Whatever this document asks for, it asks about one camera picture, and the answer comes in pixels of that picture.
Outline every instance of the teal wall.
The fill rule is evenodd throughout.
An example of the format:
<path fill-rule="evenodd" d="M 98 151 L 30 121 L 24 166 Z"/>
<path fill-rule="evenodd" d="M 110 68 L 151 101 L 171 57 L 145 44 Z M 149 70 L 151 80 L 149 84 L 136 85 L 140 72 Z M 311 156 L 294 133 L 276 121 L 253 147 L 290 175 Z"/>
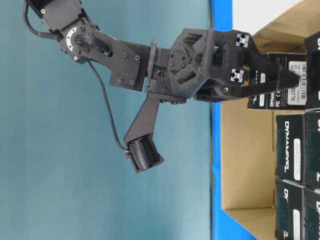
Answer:
<path fill-rule="evenodd" d="M 207 0 L 83 4 L 103 32 L 146 45 L 208 28 Z M 162 104 L 154 141 L 166 161 L 135 174 L 88 65 L 28 32 L 22 10 L 22 0 L 1 3 L 0 239 L 209 240 L 209 104 Z M 30 21 L 44 30 L 33 12 Z M 107 90 L 122 139 L 146 95 Z"/>

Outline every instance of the open cardboard box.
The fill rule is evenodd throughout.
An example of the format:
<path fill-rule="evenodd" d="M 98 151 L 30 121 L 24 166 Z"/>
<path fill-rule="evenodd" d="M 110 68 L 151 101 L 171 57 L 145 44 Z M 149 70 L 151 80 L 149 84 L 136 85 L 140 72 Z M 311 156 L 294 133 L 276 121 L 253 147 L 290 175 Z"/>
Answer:
<path fill-rule="evenodd" d="M 255 36 L 262 53 L 305 53 L 305 38 L 320 31 L 320 0 L 302 0 Z M 274 240 L 276 115 L 297 111 L 248 110 L 248 99 L 221 110 L 222 208 L 256 238 Z"/>

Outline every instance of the black cable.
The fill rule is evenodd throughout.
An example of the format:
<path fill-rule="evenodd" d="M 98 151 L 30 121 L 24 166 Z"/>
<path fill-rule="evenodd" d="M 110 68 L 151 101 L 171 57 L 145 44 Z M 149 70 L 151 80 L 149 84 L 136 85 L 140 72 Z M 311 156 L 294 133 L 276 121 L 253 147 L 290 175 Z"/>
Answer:
<path fill-rule="evenodd" d="M 29 3 L 27 3 L 26 1 L 24 1 L 24 6 L 23 6 L 23 20 L 24 23 L 26 25 L 26 27 L 29 29 L 29 31 L 31 33 L 33 33 L 34 35 L 40 37 L 40 38 L 44 38 L 44 39 L 50 39 L 50 40 L 60 40 L 60 35 L 57 33 L 53 33 L 53 32 L 41 32 L 41 31 L 37 31 L 35 30 L 28 19 L 28 10 L 29 10 Z"/>
<path fill-rule="evenodd" d="M 102 49 L 102 52 L 106 55 L 110 54 L 109 46 L 98 37 L 93 36 L 92 34 L 79 34 L 75 36 L 74 41 L 78 45 L 88 44 L 90 46 L 97 45 Z"/>
<path fill-rule="evenodd" d="M 99 81 L 99 83 L 101 85 L 103 96 L 104 96 L 104 101 L 105 101 L 105 106 L 106 106 L 106 110 L 107 110 L 107 112 L 109 114 L 109 120 L 110 120 L 110 124 L 111 124 L 111 127 L 112 127 L 112 132 L 113 132 L 113 136 L 114 136 L 115 142 L 116 142 L 116 144 L 119 146 L 119 148 L 122 151 L 124 151 L 125 153 L 129 154 L 130 151 L 128 149 L 126 149 L 124 146 L 122 146 L 120 141 L 119 141 L 117 130 L 116 130 L 116 126 L 115 126 L 115 122 L 114 122 L 114 118 L 112 116 L 110 104 L 109 104 L 109 101 L 108 101 L 108 96 L 107 96 L 107 91 L 106 91 L 105 84 L 102 81 L 99 73 L 97 72 L 97 70 L 95 69 L 93 64 L 91 63 L 91 61 L 88 61 L 88 63 L 89 63 L 89 66 L 91 67 L 92 71 L 94 72 L 94 75 L 96 76 L 96 78 L 98 79 L 98 81 Z"/>

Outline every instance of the barcode label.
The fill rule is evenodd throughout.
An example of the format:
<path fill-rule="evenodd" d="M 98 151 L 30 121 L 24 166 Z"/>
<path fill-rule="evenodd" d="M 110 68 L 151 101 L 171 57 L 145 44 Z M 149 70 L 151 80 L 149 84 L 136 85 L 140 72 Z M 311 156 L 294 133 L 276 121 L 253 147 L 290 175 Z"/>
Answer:
<path fill-rule="evenodd" d="M 266 82 L 266 74 L 265 73 L 261 73 L 261 77 L 260 77 L 260 83 L 264 84 Z M 261 94 L 259 97 L 259 106 L 260 107 L 264 107 L 265 106 L 265 95 Z"/>
<path fill-rule="evenodd" d="M 293 210 L 293 240 L 300 240 L 300 211 Z"/>
<path fill-rule="evenodd" d="M 299 86 L 288 89 L 288 105 L 306 105 L 307 102 L 307 63 L 289 62 L 289 70 L 300 76 Z"/>
<path fill-rule="evenodd" d="M 301 180 L 301 141 L 299 138 L 295 138 L 293 141 L 293 171 L 294 179 L 297 181 Z"/>

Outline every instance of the dynamixel box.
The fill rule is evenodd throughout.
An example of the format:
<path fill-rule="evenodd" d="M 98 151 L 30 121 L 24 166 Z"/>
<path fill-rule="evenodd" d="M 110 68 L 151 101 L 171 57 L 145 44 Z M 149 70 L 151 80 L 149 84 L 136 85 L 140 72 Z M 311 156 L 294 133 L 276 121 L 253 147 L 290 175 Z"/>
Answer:
<path fill-rule="evenodd" d="M 320 32 L 304 41 L 307 54 L 307 110 L 320 110 Z"/>
<path fill-rule="evenodd" d="M 320 239 L 320 191 L 304 188 L 304 239 Z"/>
<path fill-rule="evenodd" d="M 320 111 L 310 111 L 305 120 L 305 184 L 320 189 Z"/>
<path fill-rule="evenodd" d="M 304 239 L 304 186 L 276 178 L 275 237 L 278 240 Z"/>
<path fill-rule="evenodd" d="M 296 88 L 250 97 L 248 109 L 254 110 L 304 110 L 307 101 L 307 64 L 302 53 L 267 53 L 265 56 L 300 76 Z M 257 70 L 250 71 L 250 85 L 266 83 L 270 77 Z"/>
<path fill-rule="evenodd" d="M 303 114 L 278 115 L 275 175 L 304 184 L 305 118 Z"/>

